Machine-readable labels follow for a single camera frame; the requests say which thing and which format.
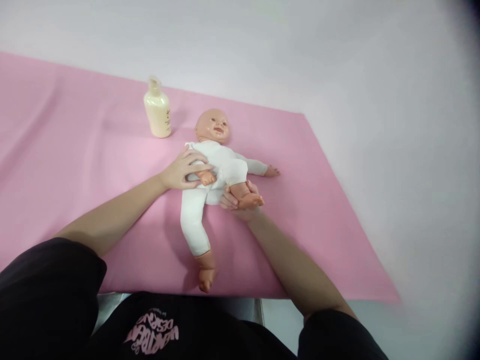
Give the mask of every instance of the lotion bottle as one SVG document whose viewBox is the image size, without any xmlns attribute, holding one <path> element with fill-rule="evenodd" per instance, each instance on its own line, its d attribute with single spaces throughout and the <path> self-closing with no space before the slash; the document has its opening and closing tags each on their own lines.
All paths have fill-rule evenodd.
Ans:
<svg viewBox="0 0 480 360">
<path fill-rule="evenodd" d="M 170 127 L 170 102 L 162 92 L 162 83 L 156 76 L 148 78 L 148 91 L 143 97 L 150 130 L 157 138 L 166 138 L 172 132 Z"/>
</svg>

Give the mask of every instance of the pink sheet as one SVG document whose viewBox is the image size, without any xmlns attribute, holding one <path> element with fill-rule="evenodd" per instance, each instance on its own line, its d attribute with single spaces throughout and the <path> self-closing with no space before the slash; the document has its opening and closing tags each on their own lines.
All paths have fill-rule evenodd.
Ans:
<svg viewBox="0 0 480 360">
<path fill-rule="evenodd" d="M 230 148 L 281 170 L 274 179 L 249 177 L 264 211 L 340 292 L 399 299 L 302 114 L 165 88 L 173 134 L 157 139 L 145 115 L 146 90 L 139 81 L 0 53 L 0 270 L 162 170 L 195 140 L 199 114 L 215 107 L 229 117 Z M 161 196 L 105 256 L 102 292 L 200 294 L 180 229 L 181 196 Z M 286 297 L 244 224 L 219 206 L 206 207 L 203 223 L 220 269 L 212 295 Z"/>
</svg>

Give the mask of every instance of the hand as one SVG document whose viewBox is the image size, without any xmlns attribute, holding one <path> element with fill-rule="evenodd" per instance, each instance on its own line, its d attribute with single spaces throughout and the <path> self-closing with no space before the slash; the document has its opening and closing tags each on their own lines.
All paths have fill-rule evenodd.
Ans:
<svg viewBox="0 0 480 360">
<path fill-rule="evenodd" d="M 203 186 L 213 184 L 214 182 L 217 181 L 217 178 L 215 177 L 215 175 L 213 175 L 212 172 L 208 170 L 197 172 L 195 175 L 197 175 L 200 178 L 200 181 Z"/>
<path fill-rule="evenodd" d="M 250 191 L 254 194 L 259 195 L 259 188 L 257 185 L 254 185 L 250 180 L 246 181 L 246 185 L 250 189 Z M 225 185 L 225 193 L 222 195 L 220 200 L 220 207 L 223 209 L 232 211 L 235 216 L 237 216 L 240 220 L 245 222 L 251 221 L 255 218 L 258 214 L 261 213 L 260 206 L 257 206 L 255 209 L 239 209 L 238 208 L 239 201 L 230 193 L 230 188 L 228 185 Z"/>
<path fill-rule="evenodd" d="M 267 178 L 274 178 L 274 177 L 280 176 L 280 171 L 276 167 L 273 167 L 272 165 L 268 165 L 268 169 L 265 171 L 263 176 Z"/>
<path fill-rule="evenodd" d="M 196 161 L 205 164 L 192 165 Z M 185 145 L 176 159 L 158 174 L 158 178 L 166 189 L 195 189 L 202 182 L 200 180 L 187 181 L 185 177 L 188 174 L 213 169 L 213 166 L 207 163 L 207 158 L 203 154 L 195 150 L 189 150 L 189 146 Z"/>
</svg>

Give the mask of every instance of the white onesie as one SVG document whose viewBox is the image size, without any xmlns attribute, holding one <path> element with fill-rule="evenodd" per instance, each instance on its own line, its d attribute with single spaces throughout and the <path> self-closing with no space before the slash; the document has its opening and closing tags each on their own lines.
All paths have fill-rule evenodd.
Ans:
<svg viewBox="0 0 480 360">
<path fill-rule="evenodd" d="M 226 146 L 213 140 L 202 142 L 188 142 L 190 149 L 202 153 L 214 168 L 211 171 L 216 181 L 204 186 L 198 185 L 194 189 L 183 190 L 181 196 L 180 224 L 183 235 L 193 256 L 198 257 L 210 250 L 210 242 L 202 225 L 202 216 L 205 203 L 208 205 L 220 204 L 226 184 L 232 186 L 247 181 L 247 173 L 263 176 L 268 166 L 258 160 L 250 160 L 235 153 Z M 187 180 L 198 180 L 194 173 Z"/>
</svg>

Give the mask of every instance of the doll head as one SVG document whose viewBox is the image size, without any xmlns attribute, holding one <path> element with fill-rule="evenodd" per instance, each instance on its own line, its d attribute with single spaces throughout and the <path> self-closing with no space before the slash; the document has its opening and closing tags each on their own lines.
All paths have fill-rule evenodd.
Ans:
<svg viewBox="0 0 480 360">
<path fill-rule="evenodd" d="M 196 122 L 195 133 L 199 142 L 213 140 L 223 144 L 230 137 L 229 119 L 219 109 L 204 111 Z"/>
</svg>

